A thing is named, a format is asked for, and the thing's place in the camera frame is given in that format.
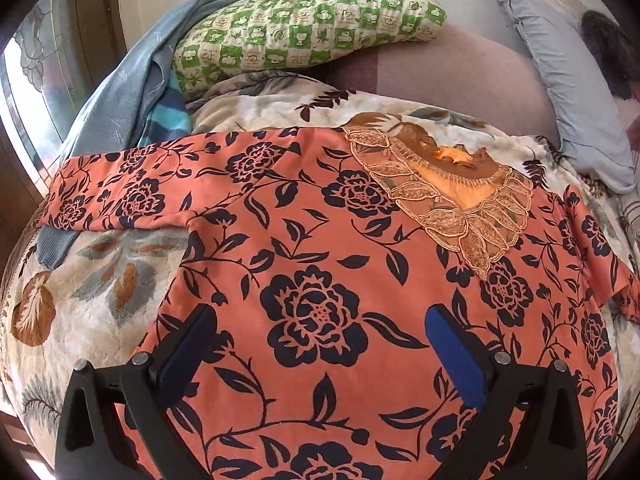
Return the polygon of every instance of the mauve cloth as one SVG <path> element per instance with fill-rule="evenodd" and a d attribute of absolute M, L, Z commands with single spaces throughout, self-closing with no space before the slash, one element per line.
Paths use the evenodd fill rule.
<path fill-rule="evenodd" d="M 429 43 L 366 48 L 324 70 L 323 79 L 336 88 L 454 110 L 512 136 L 543 136 L 560 145 L 556 116 L 532 60 L 452 25 Z"/>

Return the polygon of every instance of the orange floral garment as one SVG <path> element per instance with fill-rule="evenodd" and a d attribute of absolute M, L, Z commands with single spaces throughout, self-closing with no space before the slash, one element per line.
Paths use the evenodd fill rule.
<path fill-rule="evenodd" d="M 618 389 L 599 306 L 615 297 L 637 321 L 636 277 L 577 190 L 533 188 L 483 150 L 420 132 L 200 134 L 66 161 L 42 223 L 188 229 L 140 349 L 214 307 L 209 354 L 168 412 L 214 478 L 429 478 L 474 416 L 424 335 L 435 303 L 521 364 L 568 363 L 590 478 L 612 444 Z"/>

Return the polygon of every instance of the light blue pillow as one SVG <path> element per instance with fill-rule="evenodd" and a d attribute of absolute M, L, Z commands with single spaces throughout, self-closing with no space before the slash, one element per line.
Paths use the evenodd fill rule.
<path fill-rule="evenodd" d="M 497 0 L 529 47 L 556 111 L 561 152 L 581 174 L 624 194 L 636 186 L 631 147 L 596 60 L 578 31 L 541 0 Z"/>

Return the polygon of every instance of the pillowcase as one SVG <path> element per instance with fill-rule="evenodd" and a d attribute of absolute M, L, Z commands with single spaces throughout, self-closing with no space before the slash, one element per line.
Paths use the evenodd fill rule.
<path fill-rule="evenodd" d="M 445 19 L 435 0 L 243 0 L 191 29 L 174 69 L 193 100 L 242 72 L 305 68 L 366 46 L 427 41 Z"/>
<path fill-rule="evenodd" d="M 635 189 L 631 148 L 596 60 L 578 31 L 541 0 L 497 0 L 529 47 L 551 98 L 561 152 L 616 193 Z"/>

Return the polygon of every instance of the metal bolt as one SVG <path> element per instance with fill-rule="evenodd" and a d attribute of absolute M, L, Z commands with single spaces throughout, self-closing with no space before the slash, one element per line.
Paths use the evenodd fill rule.
<path fill-rule="evenodd" d="M 131 362 L 137 366 L 143 365 L 149 361 L 149 354 L 146 352 L 138 352 L 131 358 Z"/>
<path fill-rule="evenodd" d="M 74 363 L 74 370 L 76 372 L 81 372 L 86 368 L 88 364 L 89 364 L 89 361 L 87 361 L 86 359 L 78 359 L 78 361 Z"/>
<path fill-rule="evenodd" d="M 566 372 L 569 369 L 567 364 L 564 361 L 562 361 L 562 359 L 556 359 L 554 361 L 554 368 L 559 372 Z"/>
<path fill-rule="evenodd" d="M 508 365 L 511 362 L 511 356 L 507 352 L 496 352 L 494 359 L 501 365 Z"/>

